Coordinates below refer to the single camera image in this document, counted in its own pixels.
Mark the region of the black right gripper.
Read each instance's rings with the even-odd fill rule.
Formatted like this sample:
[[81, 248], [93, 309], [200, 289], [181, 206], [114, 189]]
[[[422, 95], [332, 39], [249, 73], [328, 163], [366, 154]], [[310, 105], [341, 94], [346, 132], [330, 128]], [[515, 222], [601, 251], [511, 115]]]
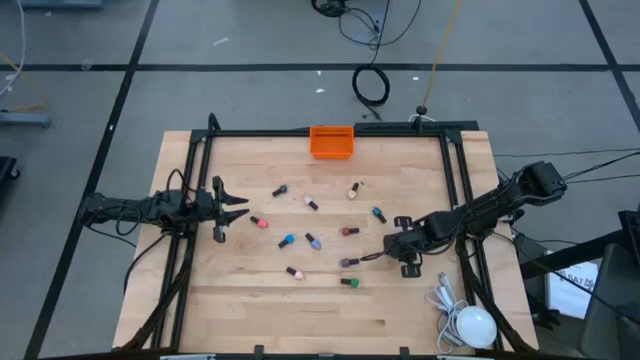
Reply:
[[397, 216], [393, 223], [396, 232], [384, 236], [384, 250], [360, 257], [359, 261], [373, 261], [388, 255], [401, 263], [400, 271], [403, 278], [419, 278], [423, 254], [426, 252], [426, 235], [409, 216]]

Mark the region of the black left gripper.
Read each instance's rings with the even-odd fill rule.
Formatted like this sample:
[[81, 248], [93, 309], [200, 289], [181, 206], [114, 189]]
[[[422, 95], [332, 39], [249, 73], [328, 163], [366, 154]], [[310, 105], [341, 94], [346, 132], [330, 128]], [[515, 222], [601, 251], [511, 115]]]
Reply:
[[232, 206], [248, 203], [246, 198], [236, 197], [229, 195], [226, 192], [222, 193], [222, 203], [219, 201], [221, 191], [224, 189], [223, 182], [219, 176], [212, 178], [213, 191], [208, 192], [204, 189], [199, 189], [196, 192], [195, 199], [195, 214], [196, 219], [199, 222], [214, 221], [214, 234], [213, 239], [217, 243], [225, 243], [226, 237], [224, 234], [223, 226], [229, 226], [232, 222], [242, 217], [249, 212], [249, 209], [224, 211], [222, 209], [223, 204]]

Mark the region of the orange plastic basket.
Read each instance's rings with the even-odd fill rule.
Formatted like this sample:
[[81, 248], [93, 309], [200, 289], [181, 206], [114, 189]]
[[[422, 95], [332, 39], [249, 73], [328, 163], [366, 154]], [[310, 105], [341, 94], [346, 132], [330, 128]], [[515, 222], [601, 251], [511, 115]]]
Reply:
[[312, 126], [310, 153], [315, 159], [349, 159], [354, 153], [352, 126]]

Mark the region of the white dome lamp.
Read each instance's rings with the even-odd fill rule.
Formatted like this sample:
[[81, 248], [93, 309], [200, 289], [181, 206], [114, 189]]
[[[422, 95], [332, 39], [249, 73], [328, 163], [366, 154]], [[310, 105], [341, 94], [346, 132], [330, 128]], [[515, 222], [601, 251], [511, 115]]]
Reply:
[[460, 339], [476, 349], [490, 347], [497, 337], [497, 325], [484, 308], [468, 306], [462, 309], [455, 322]]

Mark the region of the white paper sign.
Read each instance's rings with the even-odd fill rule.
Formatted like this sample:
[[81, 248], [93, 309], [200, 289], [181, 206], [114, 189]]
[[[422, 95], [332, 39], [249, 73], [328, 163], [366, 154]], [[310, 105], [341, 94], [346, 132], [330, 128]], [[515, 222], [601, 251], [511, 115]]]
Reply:
[[557, 273], [567, 277], [568, 281], [553, 273], [545, 275], [547, 307], [552, 310], [558, 310], [564, 316], [583, 320], [591, 296], [572, 285], [572, 283], [576, 283], [591, 292], [598, 276], [598, 266], [595, 263], [584, 262], [557, 270]]

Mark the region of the grey table foot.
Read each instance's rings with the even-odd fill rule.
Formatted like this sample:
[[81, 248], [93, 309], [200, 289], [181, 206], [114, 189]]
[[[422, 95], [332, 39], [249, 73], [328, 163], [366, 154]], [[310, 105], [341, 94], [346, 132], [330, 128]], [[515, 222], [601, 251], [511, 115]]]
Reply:
[[52, 120], [47, 113], [22, 113], [0, 111], [0, 125], [6, 126], [40, 126], [49, 128]]

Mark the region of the black caster object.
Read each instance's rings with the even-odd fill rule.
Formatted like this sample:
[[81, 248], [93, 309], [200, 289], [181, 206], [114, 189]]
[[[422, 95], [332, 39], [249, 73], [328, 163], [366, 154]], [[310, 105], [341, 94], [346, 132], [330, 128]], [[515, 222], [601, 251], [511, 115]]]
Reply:
[[0, 203], [13, 186], [21, 173], [17, 168], [17, 159], [9, 156], [0, 156]]

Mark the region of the black chair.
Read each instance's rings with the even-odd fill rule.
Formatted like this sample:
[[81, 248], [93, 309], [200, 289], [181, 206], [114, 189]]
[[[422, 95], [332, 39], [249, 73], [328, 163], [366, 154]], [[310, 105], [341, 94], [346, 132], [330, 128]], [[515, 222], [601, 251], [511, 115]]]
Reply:
[[640, 360], [640, 266], [621, 246], [605, 249], [578, 349], [589, 358]]

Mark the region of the black aluminium table frame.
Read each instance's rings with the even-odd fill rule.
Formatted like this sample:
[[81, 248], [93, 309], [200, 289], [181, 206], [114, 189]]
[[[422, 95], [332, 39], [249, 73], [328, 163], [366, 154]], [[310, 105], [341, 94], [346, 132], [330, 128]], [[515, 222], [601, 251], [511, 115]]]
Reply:
[[[221, 130], [205, 151], [194, 131], [165, 134], [154, 189], [170, 184], [171, 170], [192, 163], [193, 186], [210, 187], [220, 176], [230, 194], [249, 200], [241, 204], [249, 213], [227, 229], [225, 243], [213, 239], [208, 223], [194, 239], [177, 242], [143, 226], [140, 262], [129, 280], [115, 346], [143, 325], [159, 300], [165, 272], [176, 270], [183, 251], [191, 250], [188, 284], [166, 315], [162, 345], [217, 356], [247, 354], [256, 346], [269, 355], [437, 352], [438, 313], [425, 294], [440, 274], [463, 293], [454, 250], [426, 257], [418, 279], [403, 278], [389, 257], [348, 268], [339, 261], [379, 251], [397, 215], [419, 218], [494, 188], [487, 134], [470, 121], [428, 123], [420, 134], [405, 122], [361, 124], [346, 160], [313, 158], [308, 138], [304, 129]], [[358, 194], [350, 200], [355, 182]], [[288, 191], [273, 197], [283, 184]], [[319, 209], [307, 206], [305, 196]], [[372, 214], [373, 207], [386, 223]], [[259, 228], [251, 216], [268, 227]], [[360, 232], [343, 236], [344, 227]], [[321, 242], [320, 250], [306, 233]], [[287, 234], [295, 241], [279, 248]], [[287, 267], [305, 279], [296, 280]], [[341, 278], [357, 278], [360, 286], [342, 285]]]

